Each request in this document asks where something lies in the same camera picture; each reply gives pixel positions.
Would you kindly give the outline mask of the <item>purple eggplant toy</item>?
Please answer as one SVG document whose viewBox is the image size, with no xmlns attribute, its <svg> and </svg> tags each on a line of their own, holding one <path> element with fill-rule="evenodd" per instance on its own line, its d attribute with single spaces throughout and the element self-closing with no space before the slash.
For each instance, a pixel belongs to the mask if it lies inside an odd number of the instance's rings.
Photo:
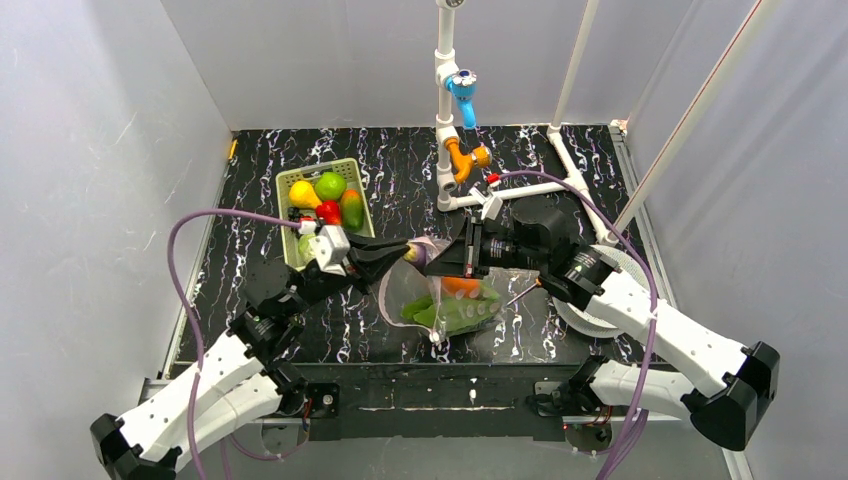
<svg viewBox="0 0 848 480">
<path fill-rule="evenodd" d="M 403 259 L 424 275 L 428 263 L 438 255 L 438 248 L 432 243 L 423 241 L 410 241 L 407 243 L 407 248 Z"/>
</svg>

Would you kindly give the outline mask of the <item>orange green mango toy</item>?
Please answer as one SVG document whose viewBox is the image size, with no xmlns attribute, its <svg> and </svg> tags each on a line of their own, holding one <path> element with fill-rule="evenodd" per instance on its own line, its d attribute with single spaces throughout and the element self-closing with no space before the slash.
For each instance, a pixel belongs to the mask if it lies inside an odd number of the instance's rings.
<svg viewBox="0 0 848 480">
<path fill-rule="evenodd" d="M 359 192 L 348 189 L 339 199 L 342 225 L 351 232 L 362 229 L 365 220 L 365 205 Z"/>
</svg>

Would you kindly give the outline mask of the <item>red pepper toy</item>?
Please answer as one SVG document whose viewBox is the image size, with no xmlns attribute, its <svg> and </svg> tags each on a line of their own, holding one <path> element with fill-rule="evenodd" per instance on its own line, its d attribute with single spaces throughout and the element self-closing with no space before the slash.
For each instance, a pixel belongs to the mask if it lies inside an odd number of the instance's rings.
<svg viewBox="0 0 848 480">
<path fill-rule="evenodd" d="M 328 200 L 322 202 L 315 208 L 315 214 L 325 224 L 338 226 L 343 224 L 341 208 L 336 201 Z"/>
</svg>

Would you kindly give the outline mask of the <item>clear zip top bag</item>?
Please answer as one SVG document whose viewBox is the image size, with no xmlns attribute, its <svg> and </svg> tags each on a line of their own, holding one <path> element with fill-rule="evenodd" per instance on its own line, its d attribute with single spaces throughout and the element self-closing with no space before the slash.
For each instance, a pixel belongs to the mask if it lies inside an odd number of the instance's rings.
<svg viewBox="0 0 848 480">
<path fill-rule="evenodd" d="M 444 239 L 416 237 L 404 259 L 393 265 L 377 290 L 382 319 L 415 329 L 433 344 L 496 326 L 515 313 L 519 300 L 538 287 L 532 272 L 493 267 L 482 279 L 428 276 L 426 263 L 446 247 Z"/>
</svg>

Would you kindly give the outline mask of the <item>orange toy fruit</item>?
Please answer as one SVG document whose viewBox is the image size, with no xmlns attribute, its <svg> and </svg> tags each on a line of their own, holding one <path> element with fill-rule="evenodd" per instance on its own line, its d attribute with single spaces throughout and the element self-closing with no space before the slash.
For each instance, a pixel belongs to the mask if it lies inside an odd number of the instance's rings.
<svg viewBox="0 0 848 480">
<path fill-rule="evenodd" d="M 441 278 L 441 289 L 458 299 L 474 299 L 480 295 L 482 287 L 478 279 L 445 276 Z"/>
</svg>

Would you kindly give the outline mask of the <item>green plastic basket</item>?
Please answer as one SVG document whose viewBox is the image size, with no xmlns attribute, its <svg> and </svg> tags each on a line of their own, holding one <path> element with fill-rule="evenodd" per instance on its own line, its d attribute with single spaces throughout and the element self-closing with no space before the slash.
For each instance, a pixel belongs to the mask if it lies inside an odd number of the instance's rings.
<svg viewBox="0 0 848 480">
<path fill-rule="evenodd" d="M 280 217 L 324 220 L 350 233 L 372 237 L 374 226 L 359 162 L 344 158 L 279 173 L 275 179 Z"/>
</svg>

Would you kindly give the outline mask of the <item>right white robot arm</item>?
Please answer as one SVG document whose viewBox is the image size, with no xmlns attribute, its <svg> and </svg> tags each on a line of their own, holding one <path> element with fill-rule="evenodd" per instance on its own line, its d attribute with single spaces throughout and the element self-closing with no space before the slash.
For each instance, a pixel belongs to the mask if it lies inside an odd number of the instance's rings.
<svg viewBox="0 0 848 480">
<path fill-rule="evenodd" d="M 777 393 L 780 356 L 773 347 L 743 345 L 653 300 L 647 287 L 585 242 L 574 220 L 549 201 L 517 202 L 506 226 L 468 216 L 424 271 L 481 279 L 494 267 L 535 272 L 552 297 L 614 325 L 669 364 L 665 371 L 642 372 L 592 356 L 556 389 L 529 397 L 539 414 L 566 416 L 637 402 L 689 421 L 720 447 L 747 447 Z"/>
</svg>

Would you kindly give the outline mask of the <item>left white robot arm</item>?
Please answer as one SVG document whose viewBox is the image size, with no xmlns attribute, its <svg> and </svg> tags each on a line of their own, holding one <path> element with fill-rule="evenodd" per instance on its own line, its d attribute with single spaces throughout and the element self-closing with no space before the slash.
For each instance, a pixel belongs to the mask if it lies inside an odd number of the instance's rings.
<svg viewBox="0 0 848 480">
<path fill-rule="evenodd" d="M 409 251 L 403 238 L 376 239 L 326 227 L 313 258 L 297 269 L 282 258 L 249 271 L 244 309 L 189 369 L 120 416 L 90 427 L 112 479 L 173 479 L 208 446 L 273 413 L 311 406 L 308 381 L 284 354 L 304 329 L 300 317 L 336 293 L 368 293 Z"/>
</svg>

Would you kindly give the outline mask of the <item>green lime toy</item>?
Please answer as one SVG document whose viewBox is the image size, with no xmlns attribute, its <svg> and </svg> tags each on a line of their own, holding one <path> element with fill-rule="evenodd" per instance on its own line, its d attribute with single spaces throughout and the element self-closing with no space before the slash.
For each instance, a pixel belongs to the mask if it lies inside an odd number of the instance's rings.
<svg viewBox="0 0 848 480">
<path fill-rule="evenodd" d="M 338 201 L 347 190 L 347 181 L 334 171 L 323 172 L 314 184 L 314 190 L 322 202 Z"/>
</svg>

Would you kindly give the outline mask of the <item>yellow pear toy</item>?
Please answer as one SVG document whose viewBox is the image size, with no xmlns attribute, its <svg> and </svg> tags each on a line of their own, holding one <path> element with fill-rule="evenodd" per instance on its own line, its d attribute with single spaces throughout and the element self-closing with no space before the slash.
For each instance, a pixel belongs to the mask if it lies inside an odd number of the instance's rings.
<svg viewBox="0 0 848 480">
<path fill-rule="evenodd" d="M 323 202 L 313 184 L 306 180 L 298 180 L 290 186 L 288 199 L 292 207 L 301 210 L 315 210 Z"/>
</svg>

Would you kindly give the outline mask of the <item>orange faucet valve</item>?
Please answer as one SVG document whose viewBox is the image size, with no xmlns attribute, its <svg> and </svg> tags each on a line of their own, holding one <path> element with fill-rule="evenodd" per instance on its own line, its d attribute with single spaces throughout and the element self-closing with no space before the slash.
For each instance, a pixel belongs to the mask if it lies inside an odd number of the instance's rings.
<svg viewBox="0 0 848 480">
<path fill-rule="evenodd" d="M 469 153 L 461 151 L 457 137 L 446 139 L 443 145 L 450 156 L 451 164 L 455 168 L 453 177 L 457 184 L 464 183 L 474 168 L 482 169 L 491 163 L 491 151 L 484 145 L 473 148 Z"/>
</svg>

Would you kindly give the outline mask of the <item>blue faucet valve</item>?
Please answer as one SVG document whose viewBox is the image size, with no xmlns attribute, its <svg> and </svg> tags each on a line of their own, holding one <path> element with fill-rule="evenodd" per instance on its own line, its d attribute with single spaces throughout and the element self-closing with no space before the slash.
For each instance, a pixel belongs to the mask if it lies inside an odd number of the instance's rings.
<svg viewBox="0 0 848 480">
<path fill-rule="evenodd" d="M 444 81 L 445 89 L 451 94 L 460 111 L 465 129 L 477 127 L 477 118 L 473 106 L 476 83 L 476 73 L 469 69 L 459 69 Z"/>
</svg>

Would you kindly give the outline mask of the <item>yellow handled screwdriver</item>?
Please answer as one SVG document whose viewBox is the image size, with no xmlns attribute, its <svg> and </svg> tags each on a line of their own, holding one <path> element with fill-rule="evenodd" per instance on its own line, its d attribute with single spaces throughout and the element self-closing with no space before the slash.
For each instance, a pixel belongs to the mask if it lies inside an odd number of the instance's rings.
<svg viewBox="0 0 848 480">
<path fill-rule="evenodd" d="M 523 299 L 523 298 L 524 298 L 524 297 L 526 297 L 526 296 L 527 296 L 530 292 L 532 292 L 533 290 L 535 290 L 535 289 L 539 288 L 540 286 L 541 286 L 541 283 L 540 283 L 539 279 L 536 279 L 536 280 L 535 280 L 535 281 L 534 281 L 534 282 L 533 282 L 530 286 L 528 286 L 527 288 L 525 288 L 524 290 L 522 290 L 520 293 L 518 293 L 517 295 L 515 295 L 515 296 L 514 296 L 511 300 L 509 300 L 508 302 L 506 302 L 506 303 L 504 304 L 504 307 L 505 307 L 505 308 L 509 308 L 509 307 L 511 307 L 512 305 L 516 304 L 519 300 Z"/>
</svg>

